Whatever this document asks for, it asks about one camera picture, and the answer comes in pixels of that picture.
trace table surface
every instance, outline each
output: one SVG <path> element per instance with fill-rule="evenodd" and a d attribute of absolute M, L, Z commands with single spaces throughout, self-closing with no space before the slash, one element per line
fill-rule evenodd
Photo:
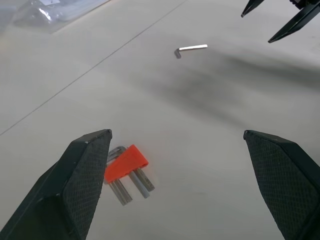
<path fill-rule="evenodd" d="M 112 0 L 53 34 L 10 26 L 0 227 L 72 140 L 112 129 L 111 148 L 135 144 L 149 160 L 155 190 L 143 199 L 124 178 L 133 201 L 123 207 L 104 185 L 88 240 L 283 239 L 242 136 L 278 135 L 319 159 L 320 17 L 269 44 L 297 9 L 267 0 L 242 19 L 246 4 Z"/>

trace orange allen key holder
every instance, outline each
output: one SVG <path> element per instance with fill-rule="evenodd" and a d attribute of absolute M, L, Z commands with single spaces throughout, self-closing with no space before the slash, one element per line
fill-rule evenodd
<path fill-rule="evenodd" d="M 129 176 L 140 193 L 146 199 L 150 196 L 149 192 L 155 189 L 154 185 L 147 178 L 142 168 L 149 163 L 135 145 L 128 149 L 119 146 L 109 152 L 108 162 L 115 159 L 109 164 L 104 173 L 104 179 L 110 185 L 113 192 L 122 203 L 126 205 L 132 198 L 124 188 L 120 179 Z"/>

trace orange plastic holder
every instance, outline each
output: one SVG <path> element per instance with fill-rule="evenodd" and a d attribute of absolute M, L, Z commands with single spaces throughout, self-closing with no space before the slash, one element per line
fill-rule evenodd
<path fill-rule="evenodd" d="M 149 162 L 135 145 L 127 148 L 113 163 L 105 169 L 104 179 L 107 183 L 123 178 L 132 171 L 147 166 Z"/>

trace allen key set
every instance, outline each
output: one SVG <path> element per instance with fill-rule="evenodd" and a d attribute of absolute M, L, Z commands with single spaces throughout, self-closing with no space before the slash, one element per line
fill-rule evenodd
<path fill-rule="evenodd" d="M 131 145 L 128 148 L 118 146 L 108 153 L 104 180 L 109 184 L 123 206 L 130 203 L 133 199 L 121 183 L 121 178 L 129 176 L 145 199 L 150 196 L 149 192 L 155 189 L 142 170 L 148 164 L 147 159 L 135 145 Z"/>

